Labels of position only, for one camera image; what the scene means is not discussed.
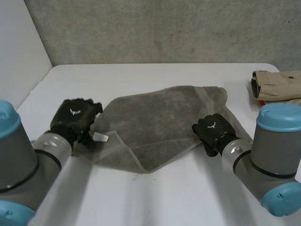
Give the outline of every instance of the gray concrete wall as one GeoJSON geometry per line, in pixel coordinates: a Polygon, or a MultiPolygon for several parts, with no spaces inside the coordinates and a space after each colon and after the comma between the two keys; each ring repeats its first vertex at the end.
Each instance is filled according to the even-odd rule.
{"type": "Polygon", "coordinates": [[[53,64],[301,70],[300,0],[25,0],[53,64]]]}

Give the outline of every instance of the gray towel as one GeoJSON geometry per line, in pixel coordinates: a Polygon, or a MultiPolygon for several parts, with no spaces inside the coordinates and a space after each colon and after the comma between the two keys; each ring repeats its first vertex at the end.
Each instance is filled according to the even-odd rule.
{"type": "Polygon", "coordinates": [[[108,135],[108,142],[98,143],[96,152],[76,145],[73,154],[100,166],[151,173],[199,145],[191,127],[214,113],[224,116],[239,137],[252,142],[226,101],[223,88],[194,86],[116,98],[91,127],[92,132],[108,135]]]}

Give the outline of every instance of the light blue cap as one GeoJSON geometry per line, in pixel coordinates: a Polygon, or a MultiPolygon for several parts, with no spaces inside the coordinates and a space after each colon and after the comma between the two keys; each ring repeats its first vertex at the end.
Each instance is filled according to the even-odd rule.
{"type": "Polygon", "coordinates": [[[1,226],[26,226],[36,211],[16,202],[0,200],[1,226]]]}
{"type": "Polygon", "coordinates": [[[0,100],[0,139],[15,132],[20,124],[20,116],[12,104],[8,101],[0,100]]]}
{"type": "Polygon", "coordinates": [[[257,125],[274,132],[301,131],[301,106],[290,104],[268,104],[257,117],[257,125]]]}
{"type": "Polygon", "coordinates": [[[288,182],[269,190],[260,204],[276,217],[287,216],[301,208],[301,184],[288,182]]]}

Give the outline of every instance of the black ring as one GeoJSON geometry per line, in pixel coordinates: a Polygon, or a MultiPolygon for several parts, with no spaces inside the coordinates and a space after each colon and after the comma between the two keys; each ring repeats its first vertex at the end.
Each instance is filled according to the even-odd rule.
{"type": "Polygon", "coordinates": [[[257,171],[259,171],[260,173],[263,173],[267,176],[273,177],[273,178],[279,178],[279,179],[288,179],[288,178],[293,178],[294,176],[296,176],[297,172],[292,173],[292,174],[278,174],[278,173],[271,173],[268,172],[258,166],[255,165],[254,162],[252,162],[252,160],[250,159],[250,163],[251,165],[254,167],[254,169],[256,169],[257,171]]]}
{"type": "Polygon", "coordinates": [[[247,154],[249,154],[249,153],[251,153],[251,150],[241,153],[241,155],[240,155],[237,159],[235,159],[235,161],[234,161],[234,163],[233,163],[233,173],[234,173],[235,175],[236,175],[236,173],[235,173],[235,168],[236,168],[236,165],[237,165],[238,161],[239,161],[242,157],[244,157],[245,155],[247,155],[247,154]]]}
{"type": "Polygon", "coordinates": [[[8,192],[8,191],[10,191],[12,189],[15,189],[15,188],[21,186],[22,184],[24,184],[25,182],[27,182],[28,180],[30,180],[33,177],[33,175],[35,175],[35,173],[39,169],[39,166],[40,166],[40,164],[39,164],[39,158],[37,158],[37,159],[38,159],[38,162],[37,162],[36,167],[33,169],[33,171],[25,179],[17,182],[16,184],[14,184],[14,185],[12,185],[10,187],[0,189],[0,193],[8,192]]]}
{"type": "Polygon", "coordinates": [[[39,153],[39,154],[44,154],[44,155],[48,156],[49,158],[51,158],[53,161],[55,161],[55,163],[57,164],[57,166],[58,166],[58,168],[59,168],[59,170],[61,172],[61,170],[62,170],[62,164],[61,164],[61,162],[53,154],[51,154],[49,152],[45,152],[45,151],[40,150],[40,149],[35,149],[34,151],[36,153],[39,153]]]}

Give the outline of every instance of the white wall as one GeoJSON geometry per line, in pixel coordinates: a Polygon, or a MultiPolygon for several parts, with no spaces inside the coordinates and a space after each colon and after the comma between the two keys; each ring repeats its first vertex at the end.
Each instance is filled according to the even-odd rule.
{"type": "Polygon", "coordinates": [[[23,0],[0,0],[0,99],[16,108],[52,68],[23,0]]]}

